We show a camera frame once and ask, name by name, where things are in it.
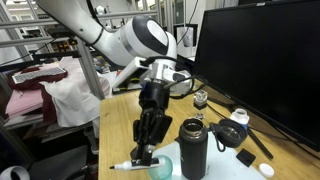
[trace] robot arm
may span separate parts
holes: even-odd
[[[190,76],[187,72],[175,71],[175,38],[146,16],[136,16],[118,31],[110,33],[83,10],[79,0],[37,0],[37,4],[103,54],[109,63],[126,66],[119,76],[119,82],[137,69],[146,69],[139,96],[142,113],[133,125],[137,147],[131,157],[139,165],[151,166],[152,152],[156,144],[162,142],[172,121],[171,117],[165,115],[170,93],[184,94],[190,88],[190,80],[169,89],[166,87],[169,83]],[[150,57],[155,56],[156,59],[149,61]]]

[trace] computer monitor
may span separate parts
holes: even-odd
[[[320,151],[320,1],[205,11],[193,73]]]

